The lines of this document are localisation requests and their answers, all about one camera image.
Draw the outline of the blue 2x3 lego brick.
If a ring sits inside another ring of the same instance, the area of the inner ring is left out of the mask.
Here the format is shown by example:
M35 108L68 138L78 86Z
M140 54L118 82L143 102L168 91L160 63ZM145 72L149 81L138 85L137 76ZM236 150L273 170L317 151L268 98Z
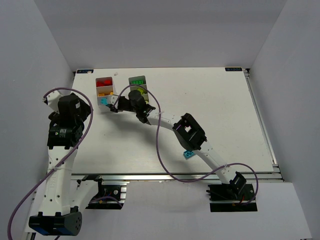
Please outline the blue 2x3 lego brick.
M190 159L194 155L195 155L195 153L193 151L186 150L186 151L183 152L183 156L184 156L185 159Z

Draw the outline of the green lego brick top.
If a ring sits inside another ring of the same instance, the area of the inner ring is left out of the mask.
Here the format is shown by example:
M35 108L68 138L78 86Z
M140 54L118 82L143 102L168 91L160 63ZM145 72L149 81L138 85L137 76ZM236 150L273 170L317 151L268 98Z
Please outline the green lego brick top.
M144 84L144 80L139 79L139 80L133 80L131 82L133 85L143 85Z

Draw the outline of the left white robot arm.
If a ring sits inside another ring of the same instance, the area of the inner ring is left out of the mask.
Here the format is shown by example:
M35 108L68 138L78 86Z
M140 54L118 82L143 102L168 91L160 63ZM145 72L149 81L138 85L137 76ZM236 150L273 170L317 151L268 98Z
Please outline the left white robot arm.
M82 183L70 197L73 164L89 131L85 121L93 120L93 108L75 93L63 95L59 90L47 93L44 102L53 110L47 140L48 177L38 213L29 217L28 226L43 236L77 236L82 212L99 190L95 181Z

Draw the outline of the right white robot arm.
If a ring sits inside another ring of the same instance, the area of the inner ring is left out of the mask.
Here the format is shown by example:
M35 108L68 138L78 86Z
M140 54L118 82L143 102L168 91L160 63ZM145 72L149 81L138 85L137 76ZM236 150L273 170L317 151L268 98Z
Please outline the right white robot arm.
M205 131L191 114L186 113L181 117L176 117L172 114L162 113L146 103L138 90L130 91L128 98L118 95L108 96L106 103L112 112L133 112L143 124L157 126L155 137L156 154L166 172L168 172L168 169L166 169L161 160L159 150L159 131L161 127L173 131L180 145L186 151L193 152L199 156L216 173L232 199L237 199L243 192L247 183L246 179L241 173L234 170L230 164L227 164L213 149L208 142Z

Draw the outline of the blue heart lego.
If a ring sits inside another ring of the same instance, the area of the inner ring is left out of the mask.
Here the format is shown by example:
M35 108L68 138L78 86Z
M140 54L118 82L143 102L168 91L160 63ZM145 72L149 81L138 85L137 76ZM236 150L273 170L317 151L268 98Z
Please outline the blue heart lego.
M102 106L107 106L108 105L108 99L107 98L101 98L100 99L100 104Z

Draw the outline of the red 2x3 lego brick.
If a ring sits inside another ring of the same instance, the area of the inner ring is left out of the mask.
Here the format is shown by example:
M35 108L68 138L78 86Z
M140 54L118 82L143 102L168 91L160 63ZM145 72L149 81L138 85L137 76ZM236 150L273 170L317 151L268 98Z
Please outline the red 2x3 lego brick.
M104 87L105 86L105 80L98 80L96 82L97 87Z

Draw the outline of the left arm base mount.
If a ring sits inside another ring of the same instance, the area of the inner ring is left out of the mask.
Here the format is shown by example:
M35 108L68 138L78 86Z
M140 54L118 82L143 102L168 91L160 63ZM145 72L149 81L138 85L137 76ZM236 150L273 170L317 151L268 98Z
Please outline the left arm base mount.
M91 199L86 209L88 210L121 210L122 186L119 184L106 184L102 176L97 174L85 175L82 182L94 181L97 183L97 193Z

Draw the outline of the lime 2x3 lego brick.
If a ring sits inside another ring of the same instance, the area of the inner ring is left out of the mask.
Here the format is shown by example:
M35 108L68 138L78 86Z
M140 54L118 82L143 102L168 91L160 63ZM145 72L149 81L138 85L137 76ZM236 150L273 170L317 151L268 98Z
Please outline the lime 2x3 lego brick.
M139 91L141 95L145 95L148 93L144 88L137 88L136 90Z

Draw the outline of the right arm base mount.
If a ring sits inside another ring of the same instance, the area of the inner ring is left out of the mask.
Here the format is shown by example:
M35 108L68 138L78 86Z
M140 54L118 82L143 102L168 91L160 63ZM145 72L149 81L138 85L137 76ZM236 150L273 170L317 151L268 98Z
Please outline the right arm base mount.
M232 192L226 184L210 184L206 190L211 213L257 212L259 185L246 183L240 193Z

